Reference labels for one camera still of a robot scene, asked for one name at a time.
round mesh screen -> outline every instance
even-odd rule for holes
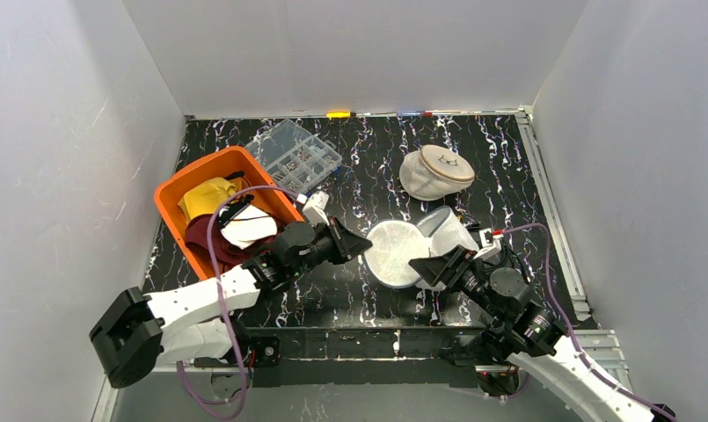
[[[428,242],[409,222],[386,220],[369,230],[372,247],[364,252],[364,262],[385,286],[405,288],[415,285],[420,276],[409,265],[414,258],[428,257]]]

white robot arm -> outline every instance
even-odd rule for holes
[[[232,344],[217,316],[219,291],[229,311],[250,308],[263,295],[285,291],[324,261],[343,264],[371,247],[334,217],[314,227],[288,224],[263,251],[216,278],[143,295],[132,287],[116,297],[90,331],[114,388],[138,382],[154,366],[198,357],[221,359]]]

round mesh lid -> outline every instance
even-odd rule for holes
[[[419,229],[409,222],[386,220],[367,233],[372,247],[364,252],[364,262],[387,287],[415,285],[420,276],[408,265],[414,258],[428,257],[428,244]]]
[[[467,160],[457,153],[437,146],[424,145],[420,150],[421,161],[434,173],[458,182],[475,179],[475,171]]]

white backdrop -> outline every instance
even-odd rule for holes
[[[124,0],[184,114],[531,104],[587,0]]]
[[[708,2],[594,1],[536,102],[581,281],[640,395],[708,422]]]
[[[0,422],[90,420],[184,127],[120,1],[0,2]]]

yellow cloth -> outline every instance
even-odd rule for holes
[[[212,178],[183,195],[178,205],[190,222],[193,218],[213,214],[222,202],[237,193],[239,186],[223,178]]]

